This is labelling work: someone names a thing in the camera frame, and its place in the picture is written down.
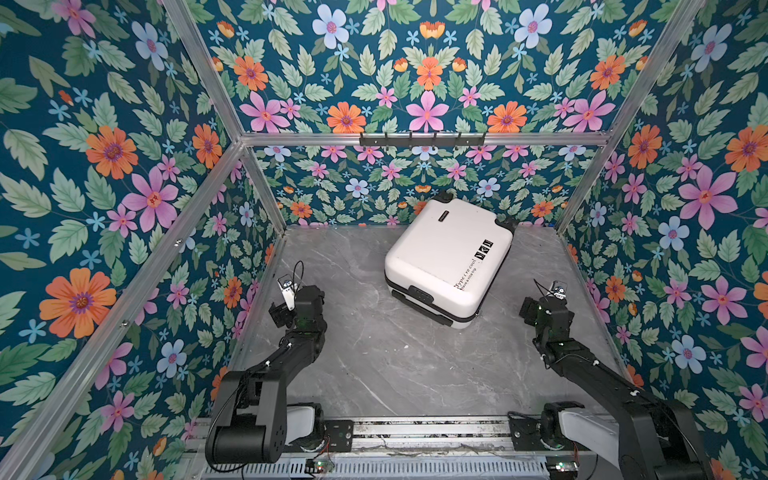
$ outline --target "white suitcase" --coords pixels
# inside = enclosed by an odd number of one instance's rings
[[[466,328],[480,313],[517,224],[440,193],[387,253],[389,291],[442,325]]]

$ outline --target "wall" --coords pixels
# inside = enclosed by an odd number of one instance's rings
[[[227,139],[158,2],[5,2],[0,65],[2,456],[214,166],[221,154],[215,145],[226,147]],[[218,140],[209,125],[220,132]],[[214,145],[208,158],[198,148],[206,139]],[[168,171],[174,161],[177,170]],[[142,213],[149,210],[142,193],[148,180],[164,185],[154,216]],[[159,286],[157,314],[131,327],[111,373],[78,410],[38,478],[110,478],[117,468],[140,479],[162,478],[154,471],[170,477],[177,439],[209,408],[243,311],[239,302],[224,308],[221,282],[238,275],[247,299],[272,235],[250,187],[242,178],[233,181],[190,240],[194,249],[174,261]],[[250,228],[236,211],[246,200],[257,216]],[[218,213],[228,234],[211,230],[207,218]],[[191,289],[183,310],[169,309],[171,282]],[[197,303],[190,307],[193,294]],[[75,308],[82,302],[77,316],[71,301]],[[157,372],[165,344],[177,341],[188,354],[184,373]],[[102,433],[118,392],[124,399],[134,394],[133,415]],[[167,445],[164,456],[160,446],[159,456],[145,455],[137,465],[134,459],[158,441]]]
[[[636,384],[693,409],[717,478],[768,475],[765,7],[710,0],[568,231]]]
[[[252,131],[423,131],[417,110],[433,95],[438,107],[430,118],[439,122],[427,124],[429,131],[554,132],[607,128],[674,5],[231,0],[192,11],[207,20],[200,29],[214,64]],[[333,38],[313,30],[326,8],[339,24]],[[521,25],[533,11],[547,27],[525,37]],[[437,76],[428,83],[428,74]],[[600,106],[590,123],[574,110],[582,103]],[[656,103],[648,98],[644,111]],[[334,118],[345,106],[354,127]],[[269,124],[253,117],[265,108],[276,115]],[[506,108],[516,125],[497,129]],[[423,157],[348,148],[342,158],[331,147],[297,147],[261,156],[289,223],[407,223],[438,188],[502,216],[554,223],[594,154],[561,147],[516,154],[498,145],[479,156],[460,149]],[[364,190],[355,190],[361,184]],[[354,197],[350,190],[367,193]]]

